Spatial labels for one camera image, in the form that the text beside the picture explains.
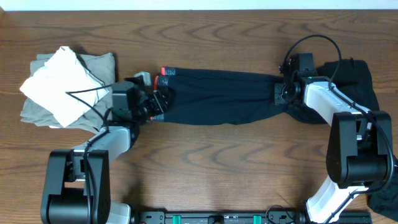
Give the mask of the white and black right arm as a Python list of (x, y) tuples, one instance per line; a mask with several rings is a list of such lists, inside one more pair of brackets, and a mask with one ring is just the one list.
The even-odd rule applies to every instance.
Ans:
[(328, 176), (305, 203), (306, 221), (336, 222), (357, 195), (378, 193), (391, 183), (391, 117), (357, 104), (327, 77), (299, 77), (274, 85), (275, 104), (295, 101), (313, 109), (331, 127)]

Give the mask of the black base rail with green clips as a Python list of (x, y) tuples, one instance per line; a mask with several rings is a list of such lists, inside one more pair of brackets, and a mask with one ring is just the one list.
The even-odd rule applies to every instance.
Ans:
[(132, 212), (130, 224), (311, 224), (302, 210), (273, 205), (256, 212)]

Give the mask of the white folded shirt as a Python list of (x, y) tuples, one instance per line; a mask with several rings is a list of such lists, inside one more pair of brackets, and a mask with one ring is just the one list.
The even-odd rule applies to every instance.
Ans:
[(22, 84), (20, 91), (51, 112), (64, 128), (109, 93), (67, 46), (61, 46)]

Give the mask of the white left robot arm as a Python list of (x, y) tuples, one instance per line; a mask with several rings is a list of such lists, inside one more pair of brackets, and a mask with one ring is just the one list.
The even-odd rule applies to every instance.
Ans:
[(166, 90), (116, 90), (98, 134), (49, 155), (40, 209), (43, 223), (135, 223), (130, 205), (111, 200), (111, 163), (134, 145), (139, 128), (167, 111)]

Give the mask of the black folded garment at right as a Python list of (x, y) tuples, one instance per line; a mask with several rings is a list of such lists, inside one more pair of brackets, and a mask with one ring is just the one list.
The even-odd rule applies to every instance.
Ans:
[(343, 189), (368, 184), (368, 207), (397, 220), (397, 158), (392, 153), (391, 117), (379, 109), (367, 63), (343, 60), (332, 82), (356, 107), (370, 111), (333, 116), (326, 168)]

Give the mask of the grey-green folded garment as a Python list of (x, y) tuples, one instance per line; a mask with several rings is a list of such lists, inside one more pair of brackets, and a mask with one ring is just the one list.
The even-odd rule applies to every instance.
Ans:
[[(30, 72), (34, 73), (39, 68), (44, 66), (44, 63), (52, 57), (52, 54), (38, 54), (37, 59), (30, 63)], [(116, 80), (116, 66), (115, 59), (112, 53), (95, 56), (78, 54), (77, 58), (81, 64), (88, 69), (97, 79), (102, 81), (105, 85), (113, 84)], [(94, 108), (101, 114), (104, 114), (107, 109), (111, 108), (112, 98), (108, 93), (99, 100)], [(62, 125), (58, 123), (53, 114), (41, 107), (31, 99), (26, 99), (23, 109), (21, 111), (21, 121), (25, 123), (32, 123), (36, 126), (51, 126), (54, 128), (61, 128)], [(102, 127), (103, 122), (100, 117), (92, 110), (80, 116), (76, 121), (67, 126), (68, 129), (82, 129), (91, 133), (98, 133)]]

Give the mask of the black leggings with red waistband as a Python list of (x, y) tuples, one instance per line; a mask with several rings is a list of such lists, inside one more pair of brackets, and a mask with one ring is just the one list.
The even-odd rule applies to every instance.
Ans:
[(286, 113), (302, 123), (325, 124), (306, 106), (275, 105), (274, 85), (282, 81), (282, 77), (258, 73), (164, 67), (155, 78), (154, 87), (170, 94), (169, 108), (152, 120), (239, 125)]

